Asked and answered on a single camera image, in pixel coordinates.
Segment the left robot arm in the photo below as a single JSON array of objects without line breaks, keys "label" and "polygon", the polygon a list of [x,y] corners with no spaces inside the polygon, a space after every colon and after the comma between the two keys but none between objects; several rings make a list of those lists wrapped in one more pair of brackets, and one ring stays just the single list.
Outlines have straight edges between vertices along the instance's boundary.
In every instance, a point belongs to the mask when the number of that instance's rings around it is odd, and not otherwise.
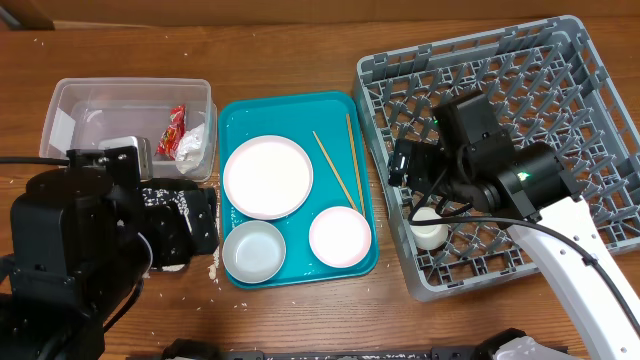
[{"label": "left robot arm", "polygon": [[152,270],[215,252],[216,192],[146,177],[134,146],[47,159],[10,211],[5,359],[97,359]]}]

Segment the grey bowl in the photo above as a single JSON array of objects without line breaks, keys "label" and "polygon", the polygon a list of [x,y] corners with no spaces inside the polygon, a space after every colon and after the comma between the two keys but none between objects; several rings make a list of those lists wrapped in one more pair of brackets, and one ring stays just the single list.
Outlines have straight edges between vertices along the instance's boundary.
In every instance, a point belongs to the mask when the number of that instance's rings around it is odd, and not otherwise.
[{"label": "grey bowl", "polygon": [[252,220],[235,227],[222,248],[224,266],[235,280],[258,284],[270,280],[286,258],[286,243],[272,224]]}]

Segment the white cup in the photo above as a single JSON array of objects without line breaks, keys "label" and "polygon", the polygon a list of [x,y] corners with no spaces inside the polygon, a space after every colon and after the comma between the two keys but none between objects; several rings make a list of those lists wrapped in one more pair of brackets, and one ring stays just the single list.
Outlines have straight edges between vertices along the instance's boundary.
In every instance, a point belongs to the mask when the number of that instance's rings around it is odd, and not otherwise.
[{"label": "white cup", "polygon": [[[436,220],[440,216],[434,208],[423,207],[414,216],[416,221]],[[416,247],[422,250],[434,250],[443,245],[448,237],[447,225],[410,226]]]}]

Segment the small pink bowl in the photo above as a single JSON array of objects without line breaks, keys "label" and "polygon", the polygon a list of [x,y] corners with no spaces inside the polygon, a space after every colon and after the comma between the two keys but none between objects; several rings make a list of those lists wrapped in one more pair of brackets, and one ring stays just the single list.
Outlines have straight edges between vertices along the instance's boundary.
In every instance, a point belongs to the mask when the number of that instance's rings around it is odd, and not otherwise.
[{"label": "small pink bowl", "polygon": [[309,229],[309,245],[315,257],[333,268],[361,262],[371,247],[372,233],[365,217],[344,206],[319,213]]}]

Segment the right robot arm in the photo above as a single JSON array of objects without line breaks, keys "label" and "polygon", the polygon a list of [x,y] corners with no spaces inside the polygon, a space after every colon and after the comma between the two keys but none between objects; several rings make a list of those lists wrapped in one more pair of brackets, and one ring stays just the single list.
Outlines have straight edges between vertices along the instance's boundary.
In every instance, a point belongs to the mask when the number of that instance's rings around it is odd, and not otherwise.
[{"label": "right robot arm", "polygon": [[[399,139],[389,161],[389,185],[406,185],[422,196],[409,213],[409,225],[499,225],[545,277],[592,358],[638,358],[639,297],[555,150],[544,142],[515,148],[481,91],[431,113],[437,143]],[[417,219],[431,195],[476,213]]]}]

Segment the white plastic wrap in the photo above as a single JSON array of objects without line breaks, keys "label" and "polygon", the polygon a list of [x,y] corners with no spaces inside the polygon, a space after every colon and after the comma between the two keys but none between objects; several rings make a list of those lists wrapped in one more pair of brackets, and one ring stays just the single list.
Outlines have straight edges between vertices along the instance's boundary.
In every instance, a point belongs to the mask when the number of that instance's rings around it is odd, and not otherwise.
[{"label": "white plastic wrap", "polygon": [[186,174],[195,169],[203,157],[204,123],[187,131],[176,150],[176,167]]}]

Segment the red foil snack wrapper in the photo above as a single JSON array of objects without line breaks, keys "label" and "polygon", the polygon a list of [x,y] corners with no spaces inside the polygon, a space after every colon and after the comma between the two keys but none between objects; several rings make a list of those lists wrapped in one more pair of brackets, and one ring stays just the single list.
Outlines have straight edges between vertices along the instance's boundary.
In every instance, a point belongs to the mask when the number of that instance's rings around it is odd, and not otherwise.
[{"label": "red foil snack wrapper", "polygon": [[186,106],[184,104],[173,108],[169,114],[168,127],[163,132],[156,147],[155,154],[174,160],[177,149],[186,132]]}]

